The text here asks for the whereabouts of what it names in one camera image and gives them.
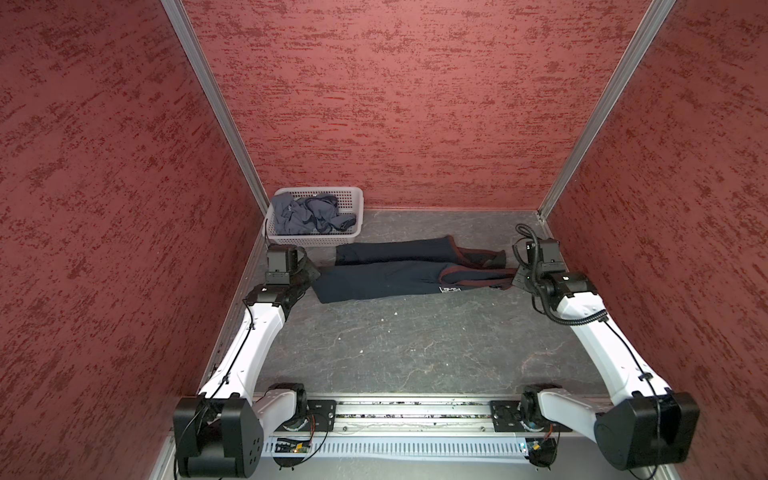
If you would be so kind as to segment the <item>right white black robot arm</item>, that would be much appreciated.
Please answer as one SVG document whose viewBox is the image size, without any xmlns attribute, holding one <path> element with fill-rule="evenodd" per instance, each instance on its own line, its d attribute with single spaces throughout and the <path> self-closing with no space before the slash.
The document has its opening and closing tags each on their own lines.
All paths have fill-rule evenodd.
<svg viewBox="0 0 768 480">
<path fill-rule="evenodd" d="M 522 267 L 515 284 L 532 294 L 541 314 L 573 330 L 608 391 L 600 406 L 549 384 L 529 386 L 516 415 L 528 431 L 562 425 L 592 440 L 614 468 L 627 471 L 684 462 L 700 408 L 676 392 L 642 358 L 581 272 L 536 273 Z"/>
</svg>

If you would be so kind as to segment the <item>grey-blue tank top in basket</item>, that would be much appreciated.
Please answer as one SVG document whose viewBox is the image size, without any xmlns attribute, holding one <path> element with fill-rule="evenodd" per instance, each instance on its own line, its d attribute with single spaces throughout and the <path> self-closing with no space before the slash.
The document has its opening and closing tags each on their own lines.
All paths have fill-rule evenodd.
<svg viewBox="0 0 768 480">
<path fill-rule="evenodd" d="M 357 216 L 342 213 L 338 198 L 332 194 L 295 199 L 290 193 L 283 193 L 276 195 L 271 205 L 278 235 L 330 235 L 357 225 Z"/>
</svg>

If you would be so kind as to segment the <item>right corner aluminium profile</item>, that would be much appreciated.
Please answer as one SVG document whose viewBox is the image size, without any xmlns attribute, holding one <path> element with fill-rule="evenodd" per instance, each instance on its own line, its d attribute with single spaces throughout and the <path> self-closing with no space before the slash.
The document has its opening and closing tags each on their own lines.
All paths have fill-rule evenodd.
<svg viewBox="0 0 768 480">
<path fill-rule="evenodd" d="M 542 223 L 548 221 L 675 4 L 675 0 L 650 2 L 581 134 L 538 209 L 538 218 Z"/>
</svg>

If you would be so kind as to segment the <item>white plastic laundry basket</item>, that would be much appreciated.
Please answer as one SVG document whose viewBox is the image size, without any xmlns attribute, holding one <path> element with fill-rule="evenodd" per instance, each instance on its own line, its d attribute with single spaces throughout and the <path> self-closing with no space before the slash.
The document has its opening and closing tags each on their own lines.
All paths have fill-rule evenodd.
<svg viewBox="0 0 768 480">
<path fill-rule="evenodd" d="M 342 213 L 354 213 L 357 216 L 357 225 L 346 232 L 334 232 L 330 235 L 278 235 L 274 229 L 273 207 L 267 211 L 264 221 L 265 237 L 270 243 L 292 244 L 302 247 L 331 247 L 352 243 L 361 233 L 364 218 L 364 195 L 358 187 L 295 187 L 282 188 L 275 192 L 272 199 L 279 194 L 290 193 L 295 199 L 312 197 L 318 194 L 332 194 L 339 200 L 339 210 Z"/>
</svg>

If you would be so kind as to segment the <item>aluminium front rail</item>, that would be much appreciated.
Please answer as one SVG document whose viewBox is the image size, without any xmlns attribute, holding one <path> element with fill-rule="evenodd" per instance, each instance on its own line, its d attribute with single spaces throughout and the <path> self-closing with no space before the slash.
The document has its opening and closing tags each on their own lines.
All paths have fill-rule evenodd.
<svg viewBox="0 0 768 480">
<path fill-rule="evenodd" d="M 538 433 L 497 433 L 490 416 L 493 400 L 534 400 L 547 420 L 571 429 L 583 437 L 593 437 L 598 422 L 605 421 L 639 401 L 638 396 L 612 405 L 604 399 L 583 398 L 560 389 L 525 393 L 516 398 L 466 396 L 316 396 L 338 402 L 334 430 L 336 435 L 528 435 Z M 270 435 L 302 432 L 306 417 L 287 422 Z"/>
</svg>

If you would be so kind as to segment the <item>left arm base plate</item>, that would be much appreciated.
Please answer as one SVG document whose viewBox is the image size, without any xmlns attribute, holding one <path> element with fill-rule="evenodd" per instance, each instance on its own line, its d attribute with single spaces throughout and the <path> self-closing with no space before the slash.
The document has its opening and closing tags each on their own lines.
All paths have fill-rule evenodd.
<svg viewBox="0 0 768 480">
<path fill-rule="evenodd" d="M 338 402 L 328 399 L 309 399 L 307 401 L 307 417 L 302 426 L 302 432 L 332 432 Z"/>
</svg>

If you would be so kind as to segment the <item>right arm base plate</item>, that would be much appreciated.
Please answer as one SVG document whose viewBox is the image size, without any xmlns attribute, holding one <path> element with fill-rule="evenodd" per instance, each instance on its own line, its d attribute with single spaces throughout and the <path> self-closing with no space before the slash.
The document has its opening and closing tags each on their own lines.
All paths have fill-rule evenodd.
<svg viewBox="0 0 768 480">
<path fill-rule="evenodd" d="M 490 402 L 490 416 L 497 433 L 571 432 L 570 428 L 545 419 L 536 402 L 527 398 L 493 400 Z"/>
</svg>

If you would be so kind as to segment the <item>corner aluminium profile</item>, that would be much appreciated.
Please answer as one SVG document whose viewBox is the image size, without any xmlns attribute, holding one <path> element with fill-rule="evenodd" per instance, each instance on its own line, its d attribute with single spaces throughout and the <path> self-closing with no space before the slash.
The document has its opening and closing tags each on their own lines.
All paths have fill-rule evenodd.
<svg viewBox="0 0 768 480">
<path fill-rule="evenodd" d="M 246 144 L 236 126 L 224 95 L 180 0 L 162 0 L 161 4 L 196 75 L 216 120 L 262 214 L 269 208 L 269 198 L 256 171 Z"/>
<path fill-rule="evenodd" d="M 675 0 L 650 2 L 581 134 L 538 209 L 538 218 L 542 223 L 548 221 L 675 4 Z"/>
</svg>

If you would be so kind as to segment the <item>navy tank top red trim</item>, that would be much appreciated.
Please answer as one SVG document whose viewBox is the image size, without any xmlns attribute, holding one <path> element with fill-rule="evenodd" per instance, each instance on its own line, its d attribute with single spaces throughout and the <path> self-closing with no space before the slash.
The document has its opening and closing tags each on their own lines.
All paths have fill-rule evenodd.
<svg viewBox="0 0 768 480">
<path fill-rule="evenodd" d="M 478 288 L 506 290 L 516 273 L 507 266 L 505 251 L 463 248 L 446 235 L 340 245 L 335 263 L 320 269 L 312 288 L 320 302 L 329 304 Z"/>
</svg>

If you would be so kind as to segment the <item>left corner aluminium profile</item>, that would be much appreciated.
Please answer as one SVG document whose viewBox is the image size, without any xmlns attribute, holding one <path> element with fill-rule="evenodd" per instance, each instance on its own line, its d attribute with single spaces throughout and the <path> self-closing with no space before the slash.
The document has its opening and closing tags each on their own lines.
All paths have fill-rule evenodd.
<svg viewBox="0 0 768 480">
<path fill-rule="evenodd" d="M 269 198 L 256 171 L 246 144 L 236 126 L 224 95 L 180 0 L 162 0 L 161 4 L 196 75 L 216 120 L 262 214 L 269 208 Z"/>
</svg>

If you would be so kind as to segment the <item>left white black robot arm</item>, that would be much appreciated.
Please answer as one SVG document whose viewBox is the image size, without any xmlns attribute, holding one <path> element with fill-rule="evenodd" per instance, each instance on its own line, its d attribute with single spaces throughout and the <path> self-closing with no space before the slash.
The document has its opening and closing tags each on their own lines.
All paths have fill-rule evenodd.
<svg viewBox="0 0 768 480">
<path fill-rule="evenodd" d="M 320 272 L 304 257 L 294 267 L 270 267 L 266 282 L 242 299 L 244 315 L 220 367 L 197 394 L 179 400 L 173 413 L 173 476 L 249 478 L 266 438 L 307 415 L 301 383 L 278 383 L 254 395 L 269 350 L 289 313 Z"/>
</svg>

